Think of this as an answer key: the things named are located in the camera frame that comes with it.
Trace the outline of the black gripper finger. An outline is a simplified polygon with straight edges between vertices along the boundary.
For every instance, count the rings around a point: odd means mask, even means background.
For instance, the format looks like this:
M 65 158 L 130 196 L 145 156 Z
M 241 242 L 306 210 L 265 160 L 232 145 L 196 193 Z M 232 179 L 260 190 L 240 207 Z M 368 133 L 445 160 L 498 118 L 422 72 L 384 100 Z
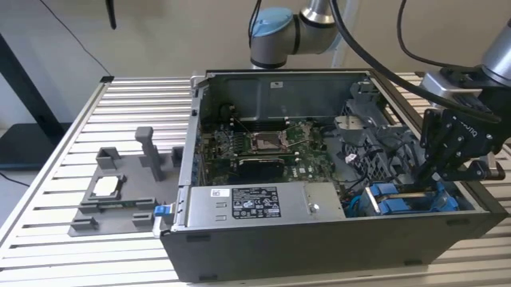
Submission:
M 432 174 L 437 170 L 444 148 L 444 138 L 449 131 L 449 119 L 445 119 L 444 109 L 426 109 L 422 117 L 420 132 L 420 147 L 424 149 L 424 163 L 414 171 L 414 185 L 425 187 L 430 184 Z
M 442 170 L 438 175 L 445 181 L 480 181 L 492 178 L 489 167 L 481 160 L 472 161 L 464 169 Z

